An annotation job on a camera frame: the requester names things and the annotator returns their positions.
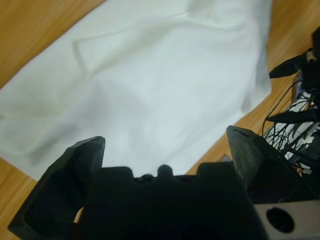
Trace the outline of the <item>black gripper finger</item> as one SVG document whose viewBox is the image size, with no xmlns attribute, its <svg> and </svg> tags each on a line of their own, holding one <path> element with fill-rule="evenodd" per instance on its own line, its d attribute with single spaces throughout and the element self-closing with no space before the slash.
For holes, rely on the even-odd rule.
<svg viewBox="0 0 320 240">
<path fill-rule="evenodd" d="M 95 136 L 68 147 L 32 189 L 8 230 L 22 240 L 70 240 L 94 174 L 102 167 L 106 140 Z"/>
<path fill-rule="evenodd" d="M 230 125 L 226 135 L 233 164 L 256 204 L 318 200 L 319 194 L 292 164 L 253 131 Z"/>
</svg>

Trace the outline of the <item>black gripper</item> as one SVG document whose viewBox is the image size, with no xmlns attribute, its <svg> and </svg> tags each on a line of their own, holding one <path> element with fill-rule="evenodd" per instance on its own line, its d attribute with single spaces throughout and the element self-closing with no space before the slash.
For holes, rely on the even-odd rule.
<svg viewBox="0 0 320 240">
<path fill-rule="evenodd" d="M 320 30 L 317 29 L 312 34 L 312 48 L 307 52 L 290 58 L 278 66 L 270 73 L 271 79 L 289 77 L 298 71 L 302 71 L 301 87 L 309 94 L 320 93 Z M 266 118 L 274 123 L 305 123 L 318 122 L 318 110 L 308 109 L 304 111 L 282 112 Z"/>
</svg>

